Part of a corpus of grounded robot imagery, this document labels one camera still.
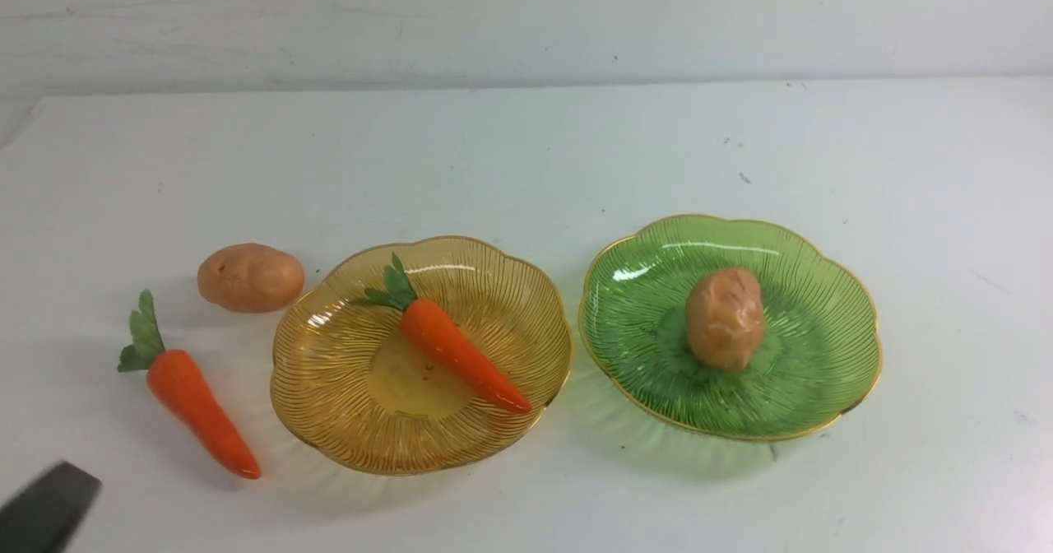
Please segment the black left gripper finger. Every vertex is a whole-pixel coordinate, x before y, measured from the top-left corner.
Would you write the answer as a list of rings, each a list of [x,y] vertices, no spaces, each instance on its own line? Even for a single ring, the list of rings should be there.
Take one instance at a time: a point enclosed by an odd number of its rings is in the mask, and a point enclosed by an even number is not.
[[[2,552],[63,552],[90,514],[102,481],[57,462],[2,503]]]

